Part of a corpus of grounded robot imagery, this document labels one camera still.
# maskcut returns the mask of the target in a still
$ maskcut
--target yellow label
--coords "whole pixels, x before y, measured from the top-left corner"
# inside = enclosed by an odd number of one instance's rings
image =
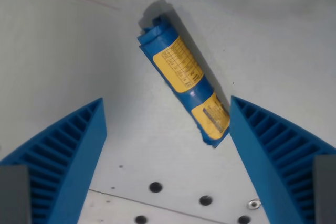
[[[229,127],[230,116],[225,112],[215,92],[191,112],[205,133],[214,140],[220,139]]]
[[[169,47],[154,55],[153,60],[179,93],[198,84],[204,75],[180,36]]]

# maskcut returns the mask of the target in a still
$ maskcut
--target white surface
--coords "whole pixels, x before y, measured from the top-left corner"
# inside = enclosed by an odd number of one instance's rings
[[[148,224],[215,223],[95,191],[88,191],[78,224],[135,223],[134,219],[139,215],[146,216]]]
[[[256,195],[232,141],[203,144],[138,48],[138,21],[154,1],[0,0],[0,158],[104,97],[108,138],[92,189],[235,223]],[[228,98],[336,145],[335,0],[166,2]],[[147,190],[155,180],[164,185],[156,195]],[[204,194],[214,197],[207,210],[197,203]],[[262,211],[250,214],[267,223]]]

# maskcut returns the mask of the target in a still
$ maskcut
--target blue plastic wrapper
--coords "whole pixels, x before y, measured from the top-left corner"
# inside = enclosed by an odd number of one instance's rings
[[[230,117],[201,66],[169,21],[158,17],[143,30],[140,48],[193,117],[203,141],[216,147],[229,132]]]

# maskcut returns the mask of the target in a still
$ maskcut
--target cylindrical package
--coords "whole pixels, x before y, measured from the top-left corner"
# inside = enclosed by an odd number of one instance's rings
[[[216,147],[230,117],[202,68],[168,20],[158,17],[138,37],[140,48],[195,120],[205,143]]]

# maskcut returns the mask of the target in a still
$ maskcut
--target screw hole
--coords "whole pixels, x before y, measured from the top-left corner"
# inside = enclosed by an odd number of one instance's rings
[[[139,215],[139,216],[136,216],[134,222],[136,224],[146,224],[147,223],[147,218],[144,215]]]
[[[159,182],[153,182],[149,185],[149,190],[152,193],[159,193],[162,190],[162,185]]]
[[[239,224],[249,224],[250,222],[251,222],[251,218],[250,216],[247,216],[247,215],[240,216],[238,219]]]
[[[200,203],[202,206],[209,206],[209,205],[212,203],[212,197],[210,197],[210,196],[208,196],[208,195],[202,196],[202,197],[199,199],[199,203]]]

